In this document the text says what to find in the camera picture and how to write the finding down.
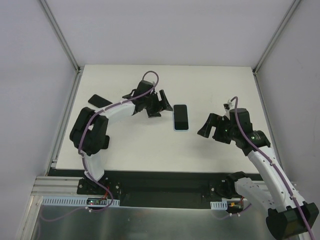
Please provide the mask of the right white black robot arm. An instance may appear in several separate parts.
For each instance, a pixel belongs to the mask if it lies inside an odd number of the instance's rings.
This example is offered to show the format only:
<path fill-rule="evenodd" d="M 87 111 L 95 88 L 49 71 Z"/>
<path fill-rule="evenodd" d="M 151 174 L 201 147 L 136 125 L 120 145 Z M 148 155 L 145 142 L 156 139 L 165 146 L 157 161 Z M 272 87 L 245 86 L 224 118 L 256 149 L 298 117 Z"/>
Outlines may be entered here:
<path fill-rule="evenodd" d="M 254 130 L 245 108 L 228 109 L 223 116 L 210 113 L 198 135 L 220 143 L 235 145 L 253 163 L 268 193 L 253 183 L 248 174 L 239 171 L 227 175 L 215 187 L 218 196 L 231 199 L 238 195 L 247 199 L 264 215 L 267 228 L 276 240 L 309 233 L 319 215 L 315 203 L 307 203 L 285 175 L 265 133 Z"/>

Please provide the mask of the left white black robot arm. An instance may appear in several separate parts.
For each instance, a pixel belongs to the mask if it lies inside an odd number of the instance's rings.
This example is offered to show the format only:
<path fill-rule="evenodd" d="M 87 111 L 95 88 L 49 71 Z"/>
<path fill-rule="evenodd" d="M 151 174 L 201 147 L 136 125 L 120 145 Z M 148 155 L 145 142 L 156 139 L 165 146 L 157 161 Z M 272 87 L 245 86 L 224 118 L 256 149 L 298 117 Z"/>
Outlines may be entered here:
<path fill-rule="evenodd" d="M 89 190 L 99 195 L 105 191 L 106 183 L 101 179 L 104 167 L 98 152 L 109 147 L 108 126 L 143 110 L 152 118 L 160 117 L 162 111 L 172 112 L 173 108 L 164 90 L 156 92 L 155 86 L 146 80 L 141 80 L 136 89 L 124 95 L 117 103 L 112 103 L 97 94 L 94 94 L 88 103 L 96 109 L 87 106 L 81 109 L 69 139 L 82 157 L 84 174 L 90 179 Z"/>

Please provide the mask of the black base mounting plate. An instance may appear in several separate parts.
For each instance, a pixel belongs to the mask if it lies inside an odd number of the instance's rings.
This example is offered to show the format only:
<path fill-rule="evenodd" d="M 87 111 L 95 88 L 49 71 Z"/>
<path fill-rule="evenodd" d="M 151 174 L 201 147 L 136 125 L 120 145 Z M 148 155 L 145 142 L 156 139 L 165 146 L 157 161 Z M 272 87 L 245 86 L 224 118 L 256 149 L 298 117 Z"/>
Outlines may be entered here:
<path fill-rule="evenodd" d="M 120 201 L 122 207 L 209 209 L 211 202 L 239 199 L 231 174 L 214 172 L 105 171 L 98 183 L 84 176 L 77 194 Z"/>

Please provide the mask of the left aluminium corner post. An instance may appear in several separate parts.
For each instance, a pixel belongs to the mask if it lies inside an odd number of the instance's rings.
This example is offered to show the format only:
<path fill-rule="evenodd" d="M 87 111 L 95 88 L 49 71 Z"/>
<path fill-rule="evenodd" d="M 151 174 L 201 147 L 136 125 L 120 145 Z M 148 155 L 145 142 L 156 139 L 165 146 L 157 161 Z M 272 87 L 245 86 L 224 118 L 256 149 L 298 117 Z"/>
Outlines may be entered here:
<path fill-rule="evenodd" d="M 76 73 L 79 73 L 81 70 L 81 66 L 78 64 L 78 61 L 76 60 L 70 45 L 68 44 L 62 29 L 59 26 L 58 21 L 55 18 L 55 15 L 53 13 L 53 11 L 51 10 L 48 2 L 46 0 L 38 0 L 37 1 L 45 15 L 45 17 L 47 18 L 57 40 L 59 41 L 62 50 L 64 51 L 66 57 L 68 58 L 69 62 L 72 65 L 72 68 L 75 70 Z"/>

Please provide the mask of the aluminium corner post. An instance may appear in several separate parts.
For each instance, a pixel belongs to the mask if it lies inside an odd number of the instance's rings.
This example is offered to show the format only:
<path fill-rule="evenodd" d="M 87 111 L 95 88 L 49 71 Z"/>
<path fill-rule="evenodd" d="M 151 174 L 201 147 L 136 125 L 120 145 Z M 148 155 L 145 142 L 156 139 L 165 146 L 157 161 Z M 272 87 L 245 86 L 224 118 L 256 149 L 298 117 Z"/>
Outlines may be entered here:
<path fill-rule="evenodd" d="M 75 70 L 76 73 L 79 73 L 81 70 L 81 66 L 78 64 L 78 61 L 76 60 L 70 45 L 68 44 L 62 29 L 59 26 L 58 21 L 55 18 L 55 15 L 53 13 L 53 11 L 51 10 L 48 2 L 46 0 L 38 0 L 37 1 L 45 15 L 45 17 L 47 18 L 57 40 L 59 41 L 62 50 L 64 51 L 66 57 L 68 58 L 69 62 L 72 65 L 72 68 Z"/>
<path fill-rule="evenodd" d="M 277 26 L 275 32 L 273 33 L 272 37 L 270 38 L 267 46 L 265 47 L 262 55 L 260 56 L 257 64 L 252 69 L 252 73 L 254 76 L 258 74 L 260 69 L 262 68 L 264 62 L 267 60 L 268 56 L 271 54 L 273 48 L 276 46 L 278 40 L 280 39 L 282 33 L 286 29 L 287 25 L 289 24 L 290 20 L 294 16 L 295 12 L 297 11 L 298 7 L 302 3 L 302 0 L 293 0 L 289 5 L 289 8 L 285 12 L 283 18 L 281 19 L 279 25 Z"/>

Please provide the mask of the aluminium frame rail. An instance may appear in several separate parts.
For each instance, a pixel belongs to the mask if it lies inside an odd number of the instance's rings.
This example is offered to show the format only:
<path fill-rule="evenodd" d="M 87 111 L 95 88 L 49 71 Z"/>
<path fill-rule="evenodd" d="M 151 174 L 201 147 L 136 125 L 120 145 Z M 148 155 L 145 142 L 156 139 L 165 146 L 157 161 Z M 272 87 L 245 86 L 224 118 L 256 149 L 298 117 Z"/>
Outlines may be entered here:
<path fill-rule="evenodd" d="M 80 177 L 38 176 L 32 187 L 32 196 L 75 196 Z"/>

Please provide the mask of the right aluminium corner post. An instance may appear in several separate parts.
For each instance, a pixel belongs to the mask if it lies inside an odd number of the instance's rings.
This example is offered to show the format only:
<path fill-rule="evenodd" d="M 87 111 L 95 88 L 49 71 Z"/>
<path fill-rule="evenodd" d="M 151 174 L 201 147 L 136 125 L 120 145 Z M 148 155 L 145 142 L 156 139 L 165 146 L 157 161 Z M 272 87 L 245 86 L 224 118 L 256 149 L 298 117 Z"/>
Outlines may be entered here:
<path fill-rule="evenodd" d="M 285 12 L 283 18 L 281 19 L 279 25 L 277 26 L 275 32 L 273 33 L 272 37 L 270 38 L 267 46 L 265 47 L 262 55 L 260 56 L 257 64 L 252 69 L 252 73 L 254 76 L 258 74 L 260 69 L 262 68 L 264 62 L 267 60 L 268 56 L 271 54 L 273 48 L 276 46 L 278 40 L 280 39 L 282 33 L 286 29 L 287 25 L 289 24 L 290 20 L 294 16 L 295 12 L 297 11 L 298 7 L 302 3 L 302 0 L 293 0 L 289 5 L 289 8 Z"/>

